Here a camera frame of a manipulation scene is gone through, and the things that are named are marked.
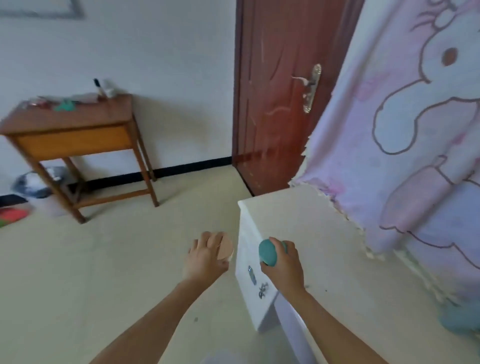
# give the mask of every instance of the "brown door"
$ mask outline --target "brown door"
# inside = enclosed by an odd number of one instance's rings
[[[363,0],[239,0],[233,164],[254,195],[288,187],[325,109]],[[310,113],[311,78],[322,66]]]

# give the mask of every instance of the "tile floor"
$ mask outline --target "tile floor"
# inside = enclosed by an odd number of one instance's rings
[[[238,236],[250,197],[231,166],[154,183],[150,196],[82,209],[91,221],[36,212],[0,230],[0,363],[88,363],[181,278],[202,231]],[[143,188],[119,186],[102,194]],[[230,271],[191,307],[160,363],[200,363],[228,349],[247,363],[296,363],[283,331],[257,334]]]

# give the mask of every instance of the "wooden table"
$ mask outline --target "wooden table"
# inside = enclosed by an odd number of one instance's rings
[[[154,206],[158,206],[155,191],[150,182],[150,178],[153,181],[156,181],[156,178],[132,111],[131,95],[120,95],[98,104],[77,105],[74,111],[24,109],[19,105],[0,123],[0,135],[8,138],[32,169],[56,194],[63,207],[81,224],[86,222],[86,219],[78,209],[85,206],[144,194],[150,194]],[[124,149],[133,150],[147,188],[116,196],[80,200],[85,179],[70,157]],[[59,188],[40,163],[58,158],[63,160],[72,175],[79,181],[73,201]]]

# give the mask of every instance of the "drawer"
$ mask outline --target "drawer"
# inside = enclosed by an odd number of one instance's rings
[[[124,125],[14,138],[25,152],[38,161],[113,152],[132,147]]]
[[[277,289],[260,268],[258,245],[261,240],[254,233],[245,229],[245,226],[240,225],[235,276],[256,330],[260,329],[277,295]],[[264,292],[264,297],[260,298],[262,284],[267,284],[268,287]]]

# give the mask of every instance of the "teal handle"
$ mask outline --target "teal handle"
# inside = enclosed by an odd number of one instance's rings
[[[283,247],[285,248],[285,253],[287,252],[287,244],[282,242]],[[276,250],[275,245],[269,240],[263,240],[258,246],[258,255],[260,260],[267,264],[268,266],[274,267],[276,264]]]

